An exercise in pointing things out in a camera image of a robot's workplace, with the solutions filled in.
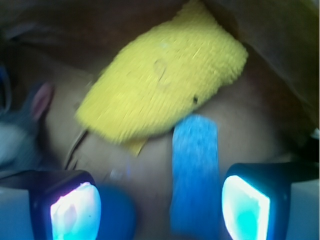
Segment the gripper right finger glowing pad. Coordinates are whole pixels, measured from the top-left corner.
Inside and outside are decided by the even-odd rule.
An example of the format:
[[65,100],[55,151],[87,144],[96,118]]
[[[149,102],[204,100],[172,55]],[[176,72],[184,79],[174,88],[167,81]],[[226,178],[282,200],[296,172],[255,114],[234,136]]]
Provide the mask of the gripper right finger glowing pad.
[[236,163],[222,186],[222,215],[233,240],[318,240],[318,163]]

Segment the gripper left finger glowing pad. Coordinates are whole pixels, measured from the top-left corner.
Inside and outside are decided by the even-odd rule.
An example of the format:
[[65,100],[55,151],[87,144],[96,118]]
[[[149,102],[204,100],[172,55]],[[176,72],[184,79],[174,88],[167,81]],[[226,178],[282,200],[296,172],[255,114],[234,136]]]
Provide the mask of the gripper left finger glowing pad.
[[101,197],[85,170],[0,173],[2,240],[95,240]]

